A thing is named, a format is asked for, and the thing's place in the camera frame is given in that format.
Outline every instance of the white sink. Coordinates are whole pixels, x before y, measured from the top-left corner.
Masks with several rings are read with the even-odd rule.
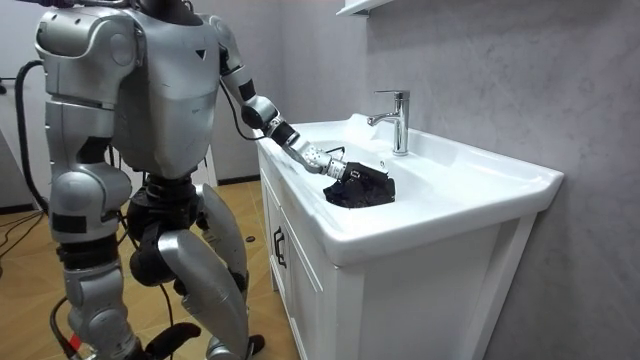
[[[336,265],[543,211],[563,178],[555,170],[415,130],[409,133],[409,155],[396,157],[393,125],[370,127],[360,114],[294,128],[324,150],[344,146],[345,160],[384,168],[396,182],[394,203],[341,208],[328,203],[322,192],[333,179],[307,173],[271,140],[260,141]]]

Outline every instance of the black cabinet handle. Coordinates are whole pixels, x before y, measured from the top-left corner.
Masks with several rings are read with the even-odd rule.
[[[280,226],[278,226],[278,230],[276,230],[276,231],[273,233],[273,248],[274,248],[274,250],[275,250],[275,252],[276,252],[276,256],[277,256],[277,255],[278,255],[278,253],[279,253],[279,251],[278,251],[278,245],[277,245],[277,242],[276,242],[276,238],[278,237],[278,235],[282,235],[282,228],[281,228]]]
[[[284,241],[284,234],[282,233],[282,228],[278,226],[278,230],[273,233],[273,248],[276,252],[276,258],[278,258],[278,264],[287,268],[287,263],[284,261],[284,254],[280,251],[280,242]]]

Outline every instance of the chrome faucet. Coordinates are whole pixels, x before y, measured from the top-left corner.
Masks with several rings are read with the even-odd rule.
[[[393,93],[395,99],[395,110],[388,114],[369,116],[367,124],[376,126],[381,121],[389,121],[394,124],[393,134],[393,155],[405,156],[409,153],[409,90],[385,90],[376,93]]]

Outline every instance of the black cable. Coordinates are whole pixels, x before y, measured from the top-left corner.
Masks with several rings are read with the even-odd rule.
[[[266,138],[266,136],[260,136],[257,138],[250,138],[246,135],[244,135],[242,133],[242,131],[240,131],[240,125],[238,125],[238,114],[236,114],[236,109],[233,106],[233,103],[231,102],[231,96],[229,96],[229,92],[227,91],[227,88],[224,86],[224,84],[222,83],[222,81],[220,81],[220,87],[222,88],[222,92],[224,92],[224,96],[227,97],[227,101],[229,102],[229,107],[231,108],[231,114],[233,114],[233,122],[236,125],[236,131],[238,132],[238,134],[240,134],[240,136],[248,141],[258,141],[258,140],[262,140],[264,138]]]
[[[193,12],[193,4],[191,3],[191,1],[183,0],[182,3],[185,4],[187,6],[187,8],[189,8],[189,10],[191,10],[191,12]]]
[[[0,254],[0,259],[2,259],[5,255],[7,255],[7,253],[8,253],[9,251],[11,251],[11,250],[12,250],[14,247],[16,247],[16,246],[17,246],[17,245],[18,245],[22,240],[24,240],[24,239],[27,237],[27,235],[29,235],[29,233],[31,232],[31,230],[33,230],[33,228],[35,228],[35,227],[36,227],[36,225],[38,225],[38,223],[40,223],[40,220],[42,220],[42,218],[43,218],[43,217],[44,217],[44,213],[43,213],[43,212],[41,212],[41,213],[40,213],[40,217],[38,217],[38,220],[37,220],[35,223],[33,223],[33,224],[31,225],[31,227],[29,227],[29,229],[27,230],[27,232],[26,232],[26,233],[24,233],[24,235],[22,235],[22,236],[21,236],[21,237],[20,237],[20,238],[15,242],[15,243],[13,243],[13,245],[9,246],[9,248],[8,248],[7,250],[5,250],[2,254]],[[11,232],[11,230],[15,229],[15,228],[16,228],[16,227],[18,227],[19,225],[21,225],[21,224],[23,224],[23,223],[25,223],[25,222],[27,222],[27,221],[29,221],[29,220],[33,219],[33,218],[35,218],[35,216],[34,216],[34,217],[31,217],[31,218],[29,218],[29,219],[27,219],[27,220],[25,220],[25,221],[23,221],[23,222],[20,222],[20,223],[18,223],[18,224],[16,224],[16,225],[14,225],[11,229],[9,229],[9,231],[7,231],[7,233],[6,233],[6,234],[4,234],[5,241],[4,241],[4,242],[2,243],[2,245],[0,245],[0,246],[4,246],[4,244],[6,244],[6,243],[9,241],[9,233]]]
[[[325,151],[325,153],[330,154],[330,153],[332,153],[332,152],[334,152],[334,151],[338,151],[338,150],[341,150],[342,152],[346,152],[346,151],[347,151],[347,150],[344,148],[344,146],[340,146],[340,147],[337,147],[337,148],[335,148],[335,149],[331,149],[331,150],[329,150],[329,151]]]
[[[136,249],[136,251],[138,250],[138,244],[136,244],[136,241],[133,240],[133,238],[131,236],[129,236],[129,239],[131,240],[131,244],[133,245],[133,247]],[[167,311],[169,312],[169,326],[173,326],[173,308],[171,307],[171,300],[169,299],[169,293],[167,293],[167,289],[164,287],[163,284],[160,284],[160,290],[162,290],[162,294],[164,295],[164,300],[167,302]]]
[[[120,240],[118,240],[118,246],[127,238],[127,235],[129,235],[129,229],[124,230],[124,234],[122,234]]]
[[[41,66],[42,60],[33,60],[29,61],[25,66],[23,66],[20,71],[18,71],[18,75],[16,76],[16,115],[18,121],[18,138],[20,140],[20,157],[22,160],[22,171],[24,173],[25,181],[27,182],[27,186],[33,194],[38,205],[42,208],[44,213],[49,214],[49,204],[47,201],[40,195],[38,189],[36,188],[35,183],[33,182],[33,175],[31,174],[31,164],[29,162],[29,144],[27,140],[27,123],[24,115],[24,80],[29,73],[29,70],[33,69],[36,66]]]
[[[116,167],[116,158],[113,155],[113,146],[109,145],[109,163],[111,163],[111,166]]]
[[[35,217],[35,216],[37,216],[37,215],[38,215],[38,213],[33,213],[33,214],[27,215],[27,216],[25,216],[25,217],[23,217],[23,218],[20,218],[20,219],[18,219],[18,220],[13,220],[13,221],[10,221],[10,222],[8,222],[8,223],[6,223],[6,224],[2,224],[2,225],[0,225],[0,227],[5,227],[5,226],[7,226],[7,225],[15,224],[15,223],[17,223],[17,222],[19,222],[19,221],[25,220],[25,219],[27,219],[27,218],[32,218],[32,217]]]
[[[173,309],[171,308],[171,300],[169,300],[169,294],[167,293],[167,289],[164,288],[164,285],[160,284],[160,290],[162,290],[162,294],[164,294],[164,299],[167,302],[167,310],[169,311],[169,326],[173,326]],[[170,360],[173,360],[173,353],[169,357]]]
[[[76,351],[76,349],[73,348],[73,346],[71,346],[71,343],[69,342],[69,340],[67,340],[67,338],[64,337],[64,335],[62,335],[62,332],[58,327],[58,322],[56,321],[56,315],[58,314],[58,310],[60,310],[60,307],[66,301],[67,301],[67,297],[63,296],[62,299],[60,299],[54,305],[53,309],[51,309],[51,314],[49,314],[49,327],[51,328],[51,331],[53,332],[53,336],[55,336],[56,340],[58,341],[58,344],[60,344],[60,347],[62,348],[62,351],[64,352],[67,359],[71,359],[72,357],[78,355],[78,352]]]

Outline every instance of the white vanity cabinet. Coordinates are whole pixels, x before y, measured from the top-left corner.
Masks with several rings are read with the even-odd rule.
[[[345,161],[384,164],[390,204],[329,204],[331,178],[258,141],[273,285],[300,358],[481,360],[563,174],[414,130],[412,152],[394,157],[393,125],[366,119],[294,128],[344,145]]]

